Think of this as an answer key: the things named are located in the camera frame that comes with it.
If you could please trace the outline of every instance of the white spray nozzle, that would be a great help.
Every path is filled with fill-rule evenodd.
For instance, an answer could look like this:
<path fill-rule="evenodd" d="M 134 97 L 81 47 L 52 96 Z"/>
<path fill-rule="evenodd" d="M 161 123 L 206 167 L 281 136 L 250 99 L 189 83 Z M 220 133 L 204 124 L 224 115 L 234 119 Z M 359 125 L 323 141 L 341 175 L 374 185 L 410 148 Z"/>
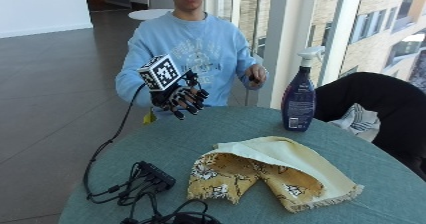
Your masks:
<path fill-rule="evenodd" d="M 312 60 L 317 57 L 318 60 L 322 62 L 322 57 L 325 53 L 325 46 L 314 46 L 314 47 L 308 47 L 297 53 L 302 57 L 302 66 L 310 67 Z"/>

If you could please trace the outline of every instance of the light blue sweatshirt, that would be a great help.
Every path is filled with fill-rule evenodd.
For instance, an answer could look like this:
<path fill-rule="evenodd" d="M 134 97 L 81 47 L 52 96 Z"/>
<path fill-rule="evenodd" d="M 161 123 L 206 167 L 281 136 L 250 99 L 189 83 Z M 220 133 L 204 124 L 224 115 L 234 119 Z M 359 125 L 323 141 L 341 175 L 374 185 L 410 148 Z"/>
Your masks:
<path fill-rule="evenodd" d="M 245 70 L 256 63 L 248 41 L 238 28 L 214 16 L 208 15 L 202 21 L 185 21 L 168 12 L 141 22 L 128 45 L 122 70 L 116 77 L 117 93 L 126 102 L 144 83 L 137 69 L 154 56 L 165 54 L 170 55 L 181 73 L 189 69 L 197 73 L 201 87 L 210 94 L 205 106 L 226 106 L 236 75 L 246 88 L 258 89 L 249 87 L 245 76 Z M 134 102 L 142 107 L 152 106 L 146 86 Z"/>

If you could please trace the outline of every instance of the round table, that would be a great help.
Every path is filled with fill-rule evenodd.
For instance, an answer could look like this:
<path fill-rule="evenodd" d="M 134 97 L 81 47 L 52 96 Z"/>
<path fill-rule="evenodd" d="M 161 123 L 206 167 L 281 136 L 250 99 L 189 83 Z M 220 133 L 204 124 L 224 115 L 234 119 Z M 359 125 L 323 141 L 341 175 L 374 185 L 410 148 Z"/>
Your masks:
<path fill-rule="evenodd" d="M 157 195 L 158 211 L 170 214 L 186 200 L 190 169 L 197 158 L 216 143 L 242 141 L 262 136 L 284 136 L 312 148 L 357 183 L 363 192 L 351 201 L 292 214 L 285 210 L 270 189 L 257 182 L 242 195 L 238 204 L 208 199 L 208 214 L 222 223 L 422 223 L 426 216 L 426 183 L 371 143 L 346 131 L 313 120 L 304 133 L 282 127 L 278 110 L 258 107 L 214 107 L 173 116 L 124 137 L 101 154 L 91 172 L 93 192 L 122 183 L 134 162 L 156 165 L 176 178 L 176 185 Z M 93 204 L 83 186 L 73 191 L 60 223 L 117 224 L 129 216 L 130 207 L 116 202 Z M 148 198 L 136 206 L 134 218 L 152 216 Z"/>
<path fill-rule="evenodd" d="M 129 13 L 129 17 L 136 20 L 150 20 L 153 18 L 157 18 L 166 14 L 168 12 L 172 12 L 173 9 L 148 9 L 148 10 L 140 10 Z"/>

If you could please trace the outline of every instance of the black chair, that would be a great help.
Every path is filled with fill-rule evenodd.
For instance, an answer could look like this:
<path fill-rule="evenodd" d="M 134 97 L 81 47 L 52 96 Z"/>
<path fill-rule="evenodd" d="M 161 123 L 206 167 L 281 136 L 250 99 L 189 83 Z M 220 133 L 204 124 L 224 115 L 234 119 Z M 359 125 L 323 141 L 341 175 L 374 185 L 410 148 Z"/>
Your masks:
<path fill-rule="evenodd" d="M 373 143 L 426 181 L 426 94 L 410 83 L 358 72 L 318 87 L 315 118 L 339 119 L 354 103 L 377 112 L 381 121 Z"/>

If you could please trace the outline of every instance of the patterned cloth bag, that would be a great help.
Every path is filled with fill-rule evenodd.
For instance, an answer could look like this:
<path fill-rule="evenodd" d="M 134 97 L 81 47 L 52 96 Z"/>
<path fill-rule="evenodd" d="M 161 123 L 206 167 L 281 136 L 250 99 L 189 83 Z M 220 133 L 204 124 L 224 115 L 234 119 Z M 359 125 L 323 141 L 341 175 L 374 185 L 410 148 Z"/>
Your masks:
<path fill-rule="evenodd" d="M 284 137 L 220 143 L 196 161 L 188 198 L 226 198 L 234 204 L 261 179 L 290 212 L 337 204 L 362 192 L 317 152 Z"/>

